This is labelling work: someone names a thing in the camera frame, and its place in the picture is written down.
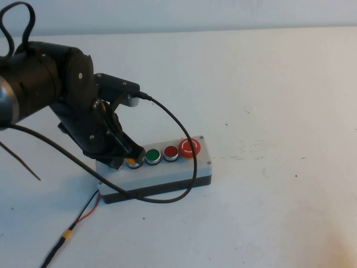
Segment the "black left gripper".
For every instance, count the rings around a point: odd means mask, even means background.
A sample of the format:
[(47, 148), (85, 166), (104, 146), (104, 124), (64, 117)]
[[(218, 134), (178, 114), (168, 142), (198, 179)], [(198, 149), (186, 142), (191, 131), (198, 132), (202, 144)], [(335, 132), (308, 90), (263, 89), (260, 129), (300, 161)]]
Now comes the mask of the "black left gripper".
[(145, 149), (126, 136), (110, 105), (102, 100), (97, 98), (86, 107), (58, 101), (57, 116), (61, 130), (85, 156), (112, 169), (121, 168), (124, 158), (143, 162)]

